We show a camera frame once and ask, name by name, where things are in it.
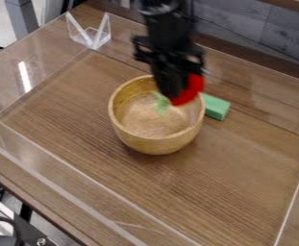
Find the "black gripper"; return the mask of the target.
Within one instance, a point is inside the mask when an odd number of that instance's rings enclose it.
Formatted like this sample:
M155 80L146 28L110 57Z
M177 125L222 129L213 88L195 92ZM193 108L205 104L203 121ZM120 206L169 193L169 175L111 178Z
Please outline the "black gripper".
M134 36L131 41L134 59L150 65L161 93L171 100L191 100L195 97L193 75L206 74L203 48L190 43L174 49L159 49L146 36Z

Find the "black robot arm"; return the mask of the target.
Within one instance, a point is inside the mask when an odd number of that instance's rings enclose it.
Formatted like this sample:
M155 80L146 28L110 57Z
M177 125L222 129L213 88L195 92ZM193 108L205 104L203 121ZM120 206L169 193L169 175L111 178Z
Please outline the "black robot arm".
M205 90L205 50L193 39L194 21L186 0L139 0L149 34L134 36L134 58L150 65L159 92L174 106Z

